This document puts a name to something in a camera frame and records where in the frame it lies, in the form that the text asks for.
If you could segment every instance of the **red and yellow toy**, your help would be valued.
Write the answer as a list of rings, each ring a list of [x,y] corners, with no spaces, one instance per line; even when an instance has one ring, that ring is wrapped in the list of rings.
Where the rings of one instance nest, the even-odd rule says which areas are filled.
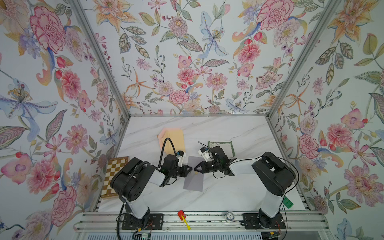
[[[188,230],[191,230],[191,227],[188,225],[187,221],[185,220],[187,216],[184,214],[183,210],[180,210],[177,215],[179,216],[180,220],[184,221],[187,225]]]

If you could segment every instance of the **black cable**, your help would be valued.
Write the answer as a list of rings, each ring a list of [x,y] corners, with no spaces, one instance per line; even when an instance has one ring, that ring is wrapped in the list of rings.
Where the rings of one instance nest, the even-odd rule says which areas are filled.
[[[166,185],[172,185],[172,184],[174,184],[176,181],[177,181],[177,177],[176,177],[176,180],[175,180],[173,183],[166,184]]]
[[[163,148],[161,149],[160,160],[159,160],[159,164],[158,164],[157,168],[159,168],[159,167],[161,166],[161,161],[163,160],[163,153],[164,153],[164,148],[166,147],[167,140],[169,140],[170,144],[172,145],[173,152],[175,153],[175,156],[177,156],[177,155],[176,155],[175,146],[173,145],[172,140],[171,140],[169,137],[167,137],[167,138],[164,140]]]

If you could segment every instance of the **mounting plate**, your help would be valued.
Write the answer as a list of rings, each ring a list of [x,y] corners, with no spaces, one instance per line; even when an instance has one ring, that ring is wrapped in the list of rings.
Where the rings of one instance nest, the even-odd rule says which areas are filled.
[[[148,222],[152,221],[152,230],[162,230],[164,214],[149,214]],[[132,224],[131,215],[126,214],[122,221],[122,230],[137,230]]]

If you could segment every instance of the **white arm segment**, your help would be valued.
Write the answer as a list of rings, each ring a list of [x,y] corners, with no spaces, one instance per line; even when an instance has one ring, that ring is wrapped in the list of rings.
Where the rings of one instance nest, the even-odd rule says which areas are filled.
[[[247,160],[236,159],[234,162],[232,162],[229,165],[229,169],[235,175],[239,175],[239,174],[256,174],[257,175],[257,173],[252,167],[252,164],[254,164],[259,159],[261,158],[257,158],[257,159],[254,158],[254,159],[247,159]],[[274,195],[267,190],[265,194],[264,202],[262,205],[262,211],[268,217],[273,218],[279,212],[279,207],[282,201],[283,201],[283,197]]]

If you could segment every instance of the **chessboard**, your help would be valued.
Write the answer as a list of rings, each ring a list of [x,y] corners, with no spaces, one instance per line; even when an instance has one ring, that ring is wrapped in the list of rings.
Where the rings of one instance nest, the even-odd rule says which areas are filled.
[[[105,173],[105,179],[103,184],[103,190],[101,191],[101,198],[116,197],[119,194],[111,188],[111,180],[116,173],[120,171],[128,162],[129,157],[118,157],[108,161],[107,172]]]

